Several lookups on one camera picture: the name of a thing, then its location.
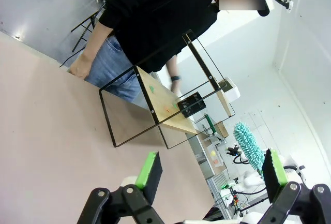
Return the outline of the person right hand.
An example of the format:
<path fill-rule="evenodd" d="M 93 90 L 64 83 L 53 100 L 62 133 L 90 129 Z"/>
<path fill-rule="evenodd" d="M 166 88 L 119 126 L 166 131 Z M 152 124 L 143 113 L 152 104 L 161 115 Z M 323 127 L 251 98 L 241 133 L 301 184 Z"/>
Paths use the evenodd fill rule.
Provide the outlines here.
<path fill-rule="evenodd" d="M 68 72 L 82 80 L 88 75 L 92 67 L 93 60 L 84 53 L 80 54 L 78 58 L 71 64 Z"/>

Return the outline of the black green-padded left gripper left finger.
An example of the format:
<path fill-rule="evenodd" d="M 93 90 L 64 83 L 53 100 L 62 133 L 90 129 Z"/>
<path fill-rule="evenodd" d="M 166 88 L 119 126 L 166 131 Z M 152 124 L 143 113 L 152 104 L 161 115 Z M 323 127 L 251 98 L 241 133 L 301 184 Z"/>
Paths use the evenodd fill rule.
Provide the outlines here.
<path fill-rule="evenodd" d="M 119 223 L 123 217 L 164 223 L 152 207 L 162 172 L 159 153 L 150 152 L 139 175 L 125 178 L 117 190 L 93 189 L 77 223 Z"/>

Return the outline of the person left hand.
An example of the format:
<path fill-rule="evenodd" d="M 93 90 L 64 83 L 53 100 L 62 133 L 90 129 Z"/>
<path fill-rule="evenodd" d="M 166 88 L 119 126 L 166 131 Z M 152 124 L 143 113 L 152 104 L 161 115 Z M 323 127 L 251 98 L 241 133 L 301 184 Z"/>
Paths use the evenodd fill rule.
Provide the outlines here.
<path fill-rule="evenodd" d="M 180 83 L 181 80 L 175 80 L 171 83 L 171 92 L 174 93 L 176 96 L 180 96 Z"/>

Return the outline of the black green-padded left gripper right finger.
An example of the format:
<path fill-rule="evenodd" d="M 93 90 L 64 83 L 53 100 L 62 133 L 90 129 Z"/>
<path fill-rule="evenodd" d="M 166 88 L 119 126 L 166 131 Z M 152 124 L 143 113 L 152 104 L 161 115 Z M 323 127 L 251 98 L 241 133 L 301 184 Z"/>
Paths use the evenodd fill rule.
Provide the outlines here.
<path fill-rule="evenodd" d="M 288 181 L 275 150 L 267 150 L 262 165 L 268 199 L 271 206 L 261 223 L 285 223 L 289 215 L 302 223 L 330 223 L 330 189 L 316 184 L 311 189 L 302 183 Z"/>

